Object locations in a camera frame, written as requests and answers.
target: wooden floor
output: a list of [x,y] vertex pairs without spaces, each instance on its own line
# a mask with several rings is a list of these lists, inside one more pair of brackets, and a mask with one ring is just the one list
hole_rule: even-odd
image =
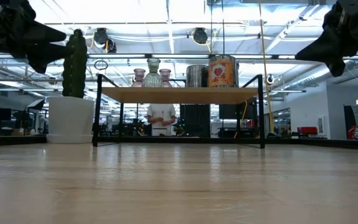
[[358,224],[358,151],[0,147],[0,223]]

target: yellow cable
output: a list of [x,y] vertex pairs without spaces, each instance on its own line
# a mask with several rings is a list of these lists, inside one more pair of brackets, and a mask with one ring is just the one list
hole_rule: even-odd
[[262,38],[262,53],[264,55],[264,67],[265,67],[265,86],[266,86],[266,95],[267,95],[267,104],[268,104],[268,116],[270,119],[270,132],[274,132],[273,130],[273,113],[272,113],[272,105],[270,104],[270,93],[267,89],[267,69],[266,69],[266,54],[265,54],[265,39],[264,39],[264,25],[262,20],[262,0],[259,0],[259,14],[260,14],[260,35]]
[[246,101],[246,108],[244,109],[244,112],[242,114],[241,123],[244,123],[244,117],[246,116],[247,107],[248,107],[248,102]]
[[92,43],[91,43],[91,46],[90,47],[88,47],[89,49],[91,49],[92,47],[93,47],[93,42],[94,42],[94,32],[93,32],[93,35],[92,35]]

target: cactus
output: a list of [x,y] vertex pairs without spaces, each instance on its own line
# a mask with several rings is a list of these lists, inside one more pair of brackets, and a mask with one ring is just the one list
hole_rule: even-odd
[[87,47],[82,31],[74,30],[66,44],[67,47],[74,49],[74,53],[65,58],[63,63],[63,96],[84,97]]

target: potted cactus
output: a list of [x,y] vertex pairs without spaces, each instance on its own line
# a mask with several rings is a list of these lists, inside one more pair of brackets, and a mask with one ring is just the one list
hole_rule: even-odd
[[49,98],[50,143],[88,143],[92,140],[94,102],[85,100],[87,47],[81,30],[74,30],[66,44],[74,53],[63,63],[63,96]]

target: black cable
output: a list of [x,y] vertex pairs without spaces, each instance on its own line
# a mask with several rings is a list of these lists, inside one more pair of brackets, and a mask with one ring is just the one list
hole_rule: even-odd
[[223,54],[224,54],[224,13],[223,13],[223,0],[222,0],[222,23],[223,23]]

